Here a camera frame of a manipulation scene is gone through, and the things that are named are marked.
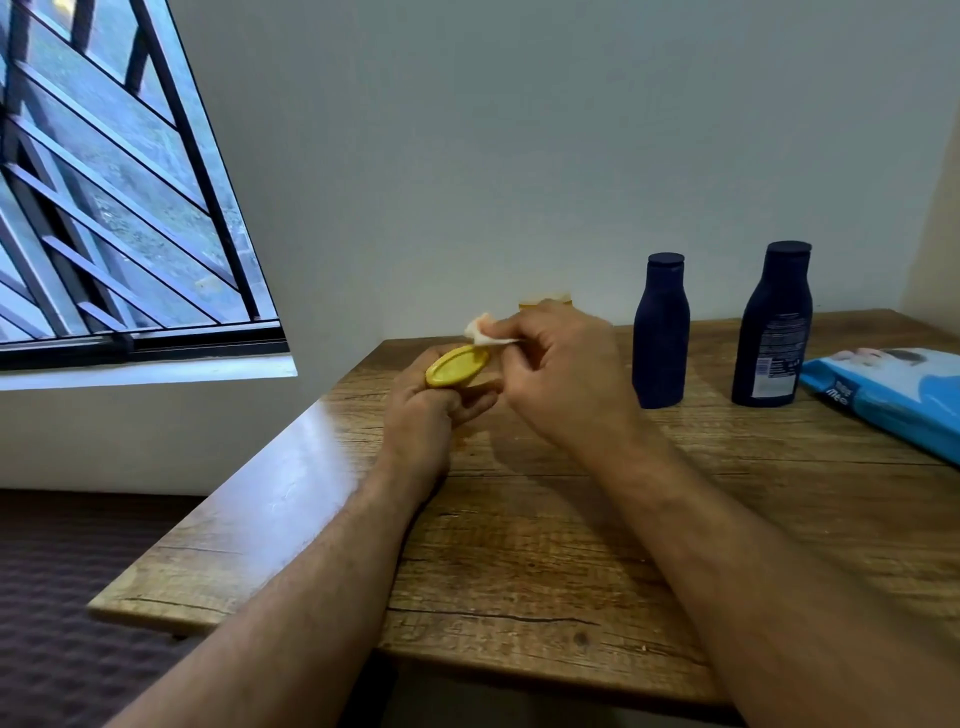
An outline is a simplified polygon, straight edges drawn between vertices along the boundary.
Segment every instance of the floor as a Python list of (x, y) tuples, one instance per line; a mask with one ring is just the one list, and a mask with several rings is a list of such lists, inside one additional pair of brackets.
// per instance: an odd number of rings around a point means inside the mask
[(0, 490), (0, 726), (97, 726), (189, 649), (85, 605), (200, 502)]
[[(0, 726), (102, 725), (195, 644), (85, 604), (199, 498), (0, 490)], [(689, 720), (403, 670), (383, 728), (692, 728)]]

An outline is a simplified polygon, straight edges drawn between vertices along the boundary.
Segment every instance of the window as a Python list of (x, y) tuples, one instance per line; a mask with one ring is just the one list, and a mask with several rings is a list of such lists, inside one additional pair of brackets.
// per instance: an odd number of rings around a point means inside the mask
[(165, 0), (0, 0), (0, 369), (285, 352)]

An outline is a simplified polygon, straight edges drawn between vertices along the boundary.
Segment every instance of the window sill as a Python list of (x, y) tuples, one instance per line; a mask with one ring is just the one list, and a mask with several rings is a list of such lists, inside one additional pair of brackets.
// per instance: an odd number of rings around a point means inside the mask
[(111, 387), (125, 384), (172, 384), (231, 379), (274, 379), (296, 376), (290, 354), (215, 357), (188, 361), (145, 361), (82, 369), (0, 372), (0, 392), (26, 389)]

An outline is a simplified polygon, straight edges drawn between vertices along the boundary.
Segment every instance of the wood grain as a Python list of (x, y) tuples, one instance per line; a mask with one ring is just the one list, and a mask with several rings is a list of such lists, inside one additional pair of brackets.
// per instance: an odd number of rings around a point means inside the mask
[[(729, 400), (736, 321), (698, 322), (684, 401), (651, 412), (720, 486), (960, 636), (960, 473), (801, 392)], [(630, 330), (618, 331), (629, 361)], [(337, 512), (380, 442), (396, 372), (435, 339), (386, 341), (91, 603), (205, 632)], [(892, 311), (820, 314), (809, 355), (960, 340)], [(451, 667), (726, 705), (684, 612), (603, 494), (505, 405), (458, 432), (403, 551), (380, 647)]]

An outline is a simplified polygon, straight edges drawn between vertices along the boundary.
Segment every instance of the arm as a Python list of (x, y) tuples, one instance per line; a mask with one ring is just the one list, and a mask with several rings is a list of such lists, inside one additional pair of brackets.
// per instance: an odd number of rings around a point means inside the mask
[(397, 379), (380, 455), (340, 513), (109, 728), (336, 722), (379, 637), (403, 534), (445, 472), (451, 428), (496, 402), (494, 391), (424, 391), (439, 355)]
[(530, 358), (518, 347), (503, 352), (508, 402), (618, 505), (748, 723), (960, 725), (952, 640), (818, 559), (689, 463), (636, 404), (609, 325), (546, 303), (486, 333), (536, 348)]

